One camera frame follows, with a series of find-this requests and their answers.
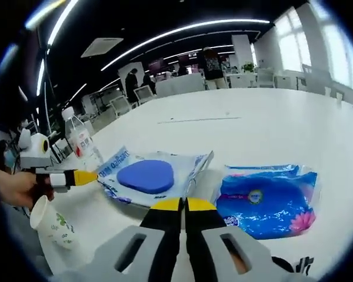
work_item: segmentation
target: plastic water bottle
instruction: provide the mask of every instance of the plastic water bottle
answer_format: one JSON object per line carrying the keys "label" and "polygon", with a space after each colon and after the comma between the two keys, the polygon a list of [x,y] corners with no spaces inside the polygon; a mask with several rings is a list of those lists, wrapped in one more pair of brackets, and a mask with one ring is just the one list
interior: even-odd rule
{"label": "plastic water bottle", "polygon": [[72,107],[63,110],[61,115],[65,121],[65,136],[77,158],[82,161],[88,171],[99,168],[104,160],[84,123],[75,116]]}

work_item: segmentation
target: black ceiling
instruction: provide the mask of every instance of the black ceiling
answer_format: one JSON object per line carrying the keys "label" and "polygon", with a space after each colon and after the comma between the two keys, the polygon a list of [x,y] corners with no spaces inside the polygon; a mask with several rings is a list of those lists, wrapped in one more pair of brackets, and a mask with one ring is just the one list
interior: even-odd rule
{"label": "black ceiling", "polygon": [[[203,26],[167,36],[150,43],[123,57],[105,71],[101,69],[118,55],[133,46],[166,31],[197,22],[215,19],[264,19],[274,21],[290,6],[299,6],[303,0],[79,0],[68,15],[48,56],[48,69],[55,95],[62,102],[68,100],[83,84],[87,86],[79,96],[98,91],[118,77],[117,71],[139,54],[168,42],[202,33],[218,31],[268,31],[272,24],[230,23]],[[56,10],[41,26],[39,33],[44,42],[64,7]],[[257,32],[233,32],[248,34],[256,40]],[[204,46],[231,44],[232,33],[215,33],[167,44],[136,58],[144,68],[155,59]],[[90,58],[80,58],[95,38],[123,38],[108,53]]]}

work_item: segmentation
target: blue foam pad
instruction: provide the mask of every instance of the blue foam pad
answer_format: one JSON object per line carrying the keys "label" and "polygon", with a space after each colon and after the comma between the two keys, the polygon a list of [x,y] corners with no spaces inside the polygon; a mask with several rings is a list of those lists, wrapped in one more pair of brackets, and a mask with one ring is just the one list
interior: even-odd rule
{"label": "blue foam pad", "polygon": [[142,160],[121,169],[116,175],[119,183],[147,194],[159,194],[174,185],[174,172],[162,160]]}

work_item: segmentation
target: air vent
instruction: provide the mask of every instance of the air vent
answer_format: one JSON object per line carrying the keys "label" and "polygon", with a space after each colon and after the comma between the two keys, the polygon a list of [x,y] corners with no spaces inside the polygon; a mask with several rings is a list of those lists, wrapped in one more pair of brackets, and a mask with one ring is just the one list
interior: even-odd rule
{"label": "air vent", "polygon": [[89,45],[88,49],[81,55],[82,58],[106,54],[116,44],[123,41],[123,38],[96,38]]}

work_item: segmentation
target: window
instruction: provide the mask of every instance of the window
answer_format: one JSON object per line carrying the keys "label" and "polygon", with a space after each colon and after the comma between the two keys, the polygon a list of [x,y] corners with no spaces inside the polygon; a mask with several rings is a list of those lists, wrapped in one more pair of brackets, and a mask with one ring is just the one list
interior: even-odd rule
{"label": "window", "polygon": [[333,80],[353,88],[353,43],[317,1],[312,9],[320,24]]}
{"label": "window", "polygon": [[300,72],[303,63],[311,65],[305,32],[296,10],[291,8],[275,25],[283,69]]}
{"label": "window", "polygon": [[251,44],[250,48],[251,48],[251,55],[252,55],[252,60],[254,61],[254,65],[257,65],[258,64],[258,60],[257,60],[257,55],[255,53],[254,44]]}

